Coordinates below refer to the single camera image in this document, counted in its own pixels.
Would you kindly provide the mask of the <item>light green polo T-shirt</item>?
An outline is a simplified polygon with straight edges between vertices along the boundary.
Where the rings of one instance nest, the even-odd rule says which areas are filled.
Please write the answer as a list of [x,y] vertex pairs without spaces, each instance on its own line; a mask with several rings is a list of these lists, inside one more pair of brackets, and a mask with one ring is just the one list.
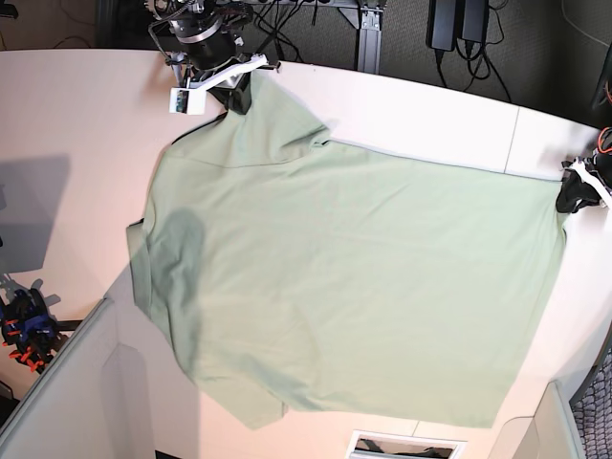
[[164,152],[136,305],[243,425],[342,411],[490,427],[565,249],[555,182],[332,141],[264,76]]

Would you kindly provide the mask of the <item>black power brick pair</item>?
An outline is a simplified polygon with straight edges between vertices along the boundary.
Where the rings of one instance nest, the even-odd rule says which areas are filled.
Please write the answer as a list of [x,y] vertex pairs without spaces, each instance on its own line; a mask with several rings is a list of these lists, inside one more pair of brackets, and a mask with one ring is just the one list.
[[456,41],[481,43],[489,23],[486,0],[430,0],[426,45],[434,51],[451,52]]

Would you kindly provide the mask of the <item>grey right table divider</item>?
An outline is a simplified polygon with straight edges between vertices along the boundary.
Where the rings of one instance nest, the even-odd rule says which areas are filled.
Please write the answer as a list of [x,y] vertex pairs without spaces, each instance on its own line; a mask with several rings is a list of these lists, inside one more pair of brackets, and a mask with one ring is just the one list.
[[573,412],[558,382],[550,382],[531,417],[502,426],[489,459],[585,458]]

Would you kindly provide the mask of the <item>grey table divider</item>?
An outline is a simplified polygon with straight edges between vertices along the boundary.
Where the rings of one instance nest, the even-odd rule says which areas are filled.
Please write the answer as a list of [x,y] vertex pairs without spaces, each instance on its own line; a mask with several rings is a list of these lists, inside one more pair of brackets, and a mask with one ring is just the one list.
[[1,430],[3,458],[113,458],[101,370],[118,343],[109,300],[90,313]]
[[573,412],[558,382],[550,382],[531,417],[502,426],[489,459],[585,458]]

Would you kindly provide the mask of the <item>grey left table divider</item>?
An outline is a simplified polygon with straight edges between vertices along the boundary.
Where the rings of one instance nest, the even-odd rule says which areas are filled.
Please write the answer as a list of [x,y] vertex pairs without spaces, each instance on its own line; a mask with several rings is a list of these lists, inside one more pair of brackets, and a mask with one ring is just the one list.
[[101,370],[118,343],[109,300],[90,313],[1,430],[3,458],[113,458]]

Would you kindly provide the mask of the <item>aluminium frame post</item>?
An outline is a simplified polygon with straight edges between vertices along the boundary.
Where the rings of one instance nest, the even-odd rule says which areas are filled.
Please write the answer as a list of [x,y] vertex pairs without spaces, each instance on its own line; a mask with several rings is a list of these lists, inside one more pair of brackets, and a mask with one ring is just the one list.
[[357,31],[356,70],[377,75],[380,72],[383,13],[386,1],[337,1],[336,8]]

